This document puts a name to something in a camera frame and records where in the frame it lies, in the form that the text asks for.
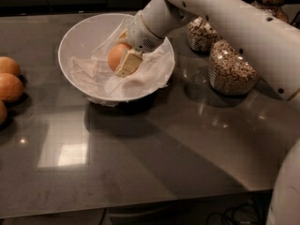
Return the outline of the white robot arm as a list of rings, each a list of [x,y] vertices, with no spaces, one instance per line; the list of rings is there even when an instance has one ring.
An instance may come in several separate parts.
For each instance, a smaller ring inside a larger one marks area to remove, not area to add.
[[[286,103],[275,108],[270,122],[274,136],[262,143],[271,154],[290,142],[273,188],[266,225],[300,225],[299,119],[300,32],[242,0],[151,0],[127,26],[127,43],[150,53],[173,29],[199,15],[259,72]]]

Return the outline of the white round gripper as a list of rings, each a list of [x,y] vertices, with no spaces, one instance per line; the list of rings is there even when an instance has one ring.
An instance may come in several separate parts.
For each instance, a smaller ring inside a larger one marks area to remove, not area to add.
[[[142,52],[152,53],[163,41],[163,38],[157,37],[149,30],[142,12],[139,11],[133,17],[127,29],[123,30],[116,40],[117,43],[128,43],[134,49],[125,49],[115,74],[123,78],[133,74],[143,61]]]

